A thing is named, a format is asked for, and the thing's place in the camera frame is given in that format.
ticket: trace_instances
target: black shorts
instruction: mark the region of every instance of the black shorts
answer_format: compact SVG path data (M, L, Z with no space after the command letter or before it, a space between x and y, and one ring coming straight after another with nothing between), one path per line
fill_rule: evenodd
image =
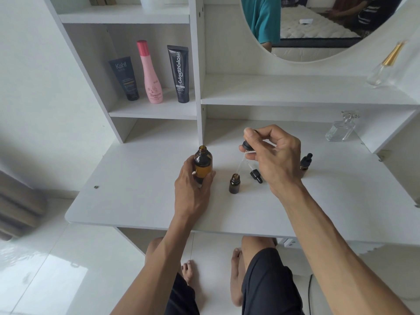
M283 265L276 249L263 249L254 256L245 274L242 293L244 315L303 315L302 299L291 270ZM179 274L165 315L199 315L195 292Z

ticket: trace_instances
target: round mirror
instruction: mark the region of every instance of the round mirror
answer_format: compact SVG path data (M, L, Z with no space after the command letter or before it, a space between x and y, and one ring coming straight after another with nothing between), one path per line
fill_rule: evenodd
M388 20L401 0L241 0L257 41L294 62L346 50Z

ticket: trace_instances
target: white tile floor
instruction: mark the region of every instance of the white tile floor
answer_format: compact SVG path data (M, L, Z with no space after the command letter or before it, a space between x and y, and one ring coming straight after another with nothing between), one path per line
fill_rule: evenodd
M143 254L112 227L68 224L64 213L70 204L50 200L40 228L0 242L0 315L108 315L143 267ZM190 237L183 259L196 262L193 286L202 315L241 313L229 294L231 253L240 241L240 236L220 234ZM301 256L291 254L284 261L293 269ZM420 248L385 246L362 258L420 315ZM294 279L309 314L309 277ZM313 315L331 314L316 279L311 308Z

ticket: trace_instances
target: curtain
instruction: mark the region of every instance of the curtain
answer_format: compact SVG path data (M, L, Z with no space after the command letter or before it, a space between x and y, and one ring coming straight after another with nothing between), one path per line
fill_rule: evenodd
M0 171L0 238L21 237L46 213L44 196Z
M362 0L336 0L333 9L338 11L345 11L358 5Z

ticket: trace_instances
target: white container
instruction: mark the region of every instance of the white container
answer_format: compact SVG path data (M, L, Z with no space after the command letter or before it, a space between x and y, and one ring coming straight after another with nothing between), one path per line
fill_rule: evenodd
M146 11L160 9L165 5L163 0L140 0L140 2Z

